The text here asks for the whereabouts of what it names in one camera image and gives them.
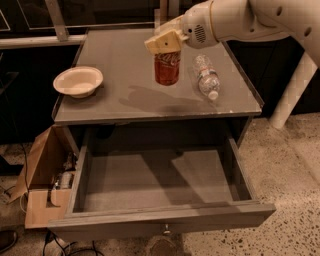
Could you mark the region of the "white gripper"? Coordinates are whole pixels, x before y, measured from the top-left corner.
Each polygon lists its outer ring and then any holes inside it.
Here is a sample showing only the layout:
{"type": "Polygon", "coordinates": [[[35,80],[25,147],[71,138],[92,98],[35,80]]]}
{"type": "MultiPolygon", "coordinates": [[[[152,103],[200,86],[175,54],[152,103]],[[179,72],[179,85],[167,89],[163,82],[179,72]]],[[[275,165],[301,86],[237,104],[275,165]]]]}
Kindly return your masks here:
{"type": "Polygon", "coordinates": [[[151,54],[167,54],[179,52],[185,41],[195,49],[218,44],[213,32],[212,7],[212,1],[196,4],[183,17],[178,16],[158,26],[155,36],[144,42],[145,47],[151,54]]]}

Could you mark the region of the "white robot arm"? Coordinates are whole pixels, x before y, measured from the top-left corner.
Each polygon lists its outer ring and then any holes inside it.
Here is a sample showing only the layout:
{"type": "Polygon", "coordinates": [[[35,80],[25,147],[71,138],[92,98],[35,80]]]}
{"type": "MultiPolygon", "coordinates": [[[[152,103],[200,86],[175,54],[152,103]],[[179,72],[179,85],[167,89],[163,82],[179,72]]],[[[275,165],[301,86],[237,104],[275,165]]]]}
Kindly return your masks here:
{"type": "Polygon", "coordinates": [[[158,27],[145,41],[153,54],[183,45],[202,49],[220,42],[294,38],[320,66],[320,0],[207,0],[158,27]]]}

